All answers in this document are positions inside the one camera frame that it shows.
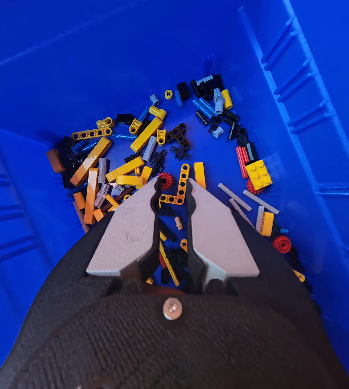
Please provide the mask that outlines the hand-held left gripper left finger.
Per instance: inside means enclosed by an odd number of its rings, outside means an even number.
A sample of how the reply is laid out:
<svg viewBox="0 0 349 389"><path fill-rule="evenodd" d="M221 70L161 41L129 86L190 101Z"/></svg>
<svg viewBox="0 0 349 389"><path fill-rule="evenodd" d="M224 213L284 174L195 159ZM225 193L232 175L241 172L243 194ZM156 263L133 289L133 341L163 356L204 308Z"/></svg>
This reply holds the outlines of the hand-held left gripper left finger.
<svg viewBox="0 0 349 389"><path fill-rule="evenodd" d="M161 179L151 179L113 212L86 269L89 275L148 279L159 265Z"/></svg>

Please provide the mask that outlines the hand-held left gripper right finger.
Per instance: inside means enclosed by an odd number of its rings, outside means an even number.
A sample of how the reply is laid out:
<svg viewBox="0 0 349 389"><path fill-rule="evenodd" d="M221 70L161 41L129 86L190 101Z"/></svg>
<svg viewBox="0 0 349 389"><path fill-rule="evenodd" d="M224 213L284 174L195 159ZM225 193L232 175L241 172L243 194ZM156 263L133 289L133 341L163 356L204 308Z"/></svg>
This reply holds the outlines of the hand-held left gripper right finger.
<svg viewBox="0 0 349 389"><path fill-rule="evenodd" d="M188 268L194 284L204 293L224 293L233 279L259 278L255 228L194 179L187 179L186 198Z"/></svg>

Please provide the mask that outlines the yellow angled lego beam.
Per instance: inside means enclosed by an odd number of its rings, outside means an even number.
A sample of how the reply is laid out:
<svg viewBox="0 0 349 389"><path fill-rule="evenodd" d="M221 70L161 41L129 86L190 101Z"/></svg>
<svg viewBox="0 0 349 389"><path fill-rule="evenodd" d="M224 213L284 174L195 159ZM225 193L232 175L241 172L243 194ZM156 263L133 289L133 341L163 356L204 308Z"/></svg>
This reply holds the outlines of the yellow angled lego beam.
<svg viewBox="0 0 349 389"><path fill-rule="evenodd" d="M182 164L180 176L178 180L177 194L176 195L161 194L159 197L160 203L167 203L172 205L184 204L189 172L190 172L190 166L187 163Z"/></svg>

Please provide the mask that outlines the pile of lego pieces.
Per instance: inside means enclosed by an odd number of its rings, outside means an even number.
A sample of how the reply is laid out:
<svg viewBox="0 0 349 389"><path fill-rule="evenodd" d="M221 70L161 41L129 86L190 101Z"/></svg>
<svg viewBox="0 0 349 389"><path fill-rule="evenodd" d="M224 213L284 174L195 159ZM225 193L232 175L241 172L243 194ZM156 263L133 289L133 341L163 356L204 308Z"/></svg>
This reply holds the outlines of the pile of lego pieces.
<svg viewBox="0 0 349 389"><path fill-rule="evenodd" d="M208 103L208 99L199 93L199 86L210 88L214 92L215 107ZM226 107L231 99L228 90L223 90L221 76L210 75L201 81L192 80L192 88L200 100L201 107L197 108L196 116L208 125L211 122L210 133L218 138L224 131L220 126L222 121L230 124L229 140L237 137L238 146L236 153L238 156L241 174L247 178L245 195L256 199L264 189L272 184L269 172L262 159L258 158L254 144L249 142L247 131L240 128L239 116L230 112L232 104ZM130 135L113 134L115 122L107 117L96 122L97 128L86 131L72 133L71 137L64 137L55 147L46 153L51 166L56 173L60 173L64 188L70 188L68 196L73 196L73 205L80 219L81 225L86 232L89 225L100 221L106 213L114 211L121 201L126 201L137 190L141 189L150 177L160 177L162 190L166 191L173 186L173 177L170 173L163 171L163 163L166 149L153 154L157 145L163 147L165 143L177 141L179 147L171 146L170 150L176 153L175 158L182 160L190 159L187 151L190 143L185 138L187 125L181 123L173 130L167 132L163 127L163 121L167 115L166 111L157 107L159 100L156 95L150 97L152 105L146 107L139 119L132 114L118 114L116 122L118 124L129 124ZM124 164L108 172L109 160L104 157L113 139L132 140L131 149L133 154L124 159ZM109 193L110 187L116 188L120 185L122 189L118 197L112 197ZM256 222L256 230L261 236L273 237L272 246L281 254L289 255L292 261L298 261L298 253L292 247L291 240L286 236L287 229L278 228L274 215L279 211L272 211L271 206L259 204L259 212ZM159 203L161 216L176 216L176 212L167 203ZM163 284L169 281L169 274L176 286L180 281L185 280L185 284L191 287L191 275L188 268L188 259L185 253L188 251L188 241L183 239L180 243L181 249L170 249L165 252L160 243L159 260L162 266L161 279Z"/></svg>

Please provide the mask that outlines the blue plastic bin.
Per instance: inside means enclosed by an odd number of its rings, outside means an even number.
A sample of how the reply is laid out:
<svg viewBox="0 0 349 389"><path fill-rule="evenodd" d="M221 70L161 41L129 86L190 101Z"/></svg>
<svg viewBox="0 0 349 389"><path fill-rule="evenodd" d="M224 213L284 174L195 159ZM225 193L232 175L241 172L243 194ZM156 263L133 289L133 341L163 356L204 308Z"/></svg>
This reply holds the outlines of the blue plastic bin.
<svg viewBox="0 0 349 389"><path fill-rule="evenodd" d="M84 230L46 152L151 95L185 123L190 177L251 211L230 125L196 116L191 81L220 74L328 337L349 374L349 1L0 1L0 367L41 285Z"/></svg>

